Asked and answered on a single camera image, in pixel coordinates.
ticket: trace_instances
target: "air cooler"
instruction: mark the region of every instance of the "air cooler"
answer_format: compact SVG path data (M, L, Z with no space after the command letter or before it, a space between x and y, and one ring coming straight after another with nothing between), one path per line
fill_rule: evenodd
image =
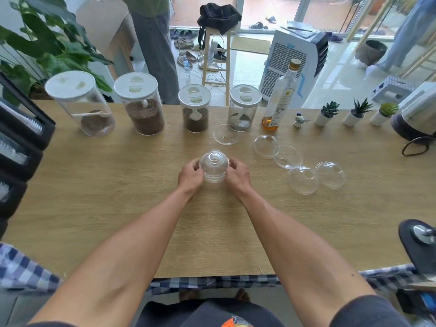
M296 76L296 92L289 108L301 108L324 67L327 52L328 37L325 32L277 29L259 86L262 98L270 100L277 78L285 75L291 59L298 58L301 60L301 66Z

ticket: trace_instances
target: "gold bottle cap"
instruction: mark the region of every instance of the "gold bottle cap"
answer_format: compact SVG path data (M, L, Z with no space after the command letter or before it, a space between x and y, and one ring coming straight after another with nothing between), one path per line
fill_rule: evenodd
M293 58L289 63L289 70L297 71L300 68L301 61L297 58Z

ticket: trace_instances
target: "left hand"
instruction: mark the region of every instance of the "left hand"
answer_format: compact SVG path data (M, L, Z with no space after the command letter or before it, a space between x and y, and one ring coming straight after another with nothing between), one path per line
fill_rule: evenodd
M179 173L178 188L194 196L203 184L203 170L200 169L200 159L193 159L183 166Z

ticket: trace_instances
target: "kettle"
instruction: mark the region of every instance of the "kettle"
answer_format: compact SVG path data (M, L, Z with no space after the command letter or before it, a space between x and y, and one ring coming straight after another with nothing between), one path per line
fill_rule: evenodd
M426 146L436 139L436 82L422 83L399 108L391 125L400 136Z

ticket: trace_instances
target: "shirt sleeve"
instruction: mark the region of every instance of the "shirt sleeve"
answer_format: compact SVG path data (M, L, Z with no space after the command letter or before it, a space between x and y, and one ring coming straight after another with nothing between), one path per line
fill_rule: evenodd
M411 327L385 298L357 297L336 313L330 327Z
M76 327L76 326L61 321L41 321L41 322L36 322L34 324L25 325L25 327Z

